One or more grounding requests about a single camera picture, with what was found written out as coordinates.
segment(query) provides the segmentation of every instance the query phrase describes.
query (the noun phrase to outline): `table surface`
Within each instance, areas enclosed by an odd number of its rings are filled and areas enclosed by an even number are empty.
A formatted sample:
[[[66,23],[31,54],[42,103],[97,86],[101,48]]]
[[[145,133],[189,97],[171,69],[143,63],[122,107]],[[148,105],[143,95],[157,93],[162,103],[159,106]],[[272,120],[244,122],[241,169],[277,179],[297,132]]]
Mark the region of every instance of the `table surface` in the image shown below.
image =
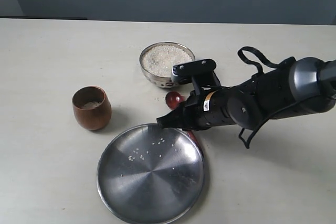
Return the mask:
[[[213,58],[226,86],[255,72],[237,57],[242,46],[273,62],[336,59],[336,26],[0,19],[0,223],[123,223],[98,195],[97,163],[116,135],[169,112],[167,91],[144,78],[138,61],[159,41]],[[72,95],[90,85],[104,88],[113,109],[98,132],[72,112]],[[268,122],[249,150],[238,126],[197,132],[208,179],[176,223],[334,223],[335,116]]]

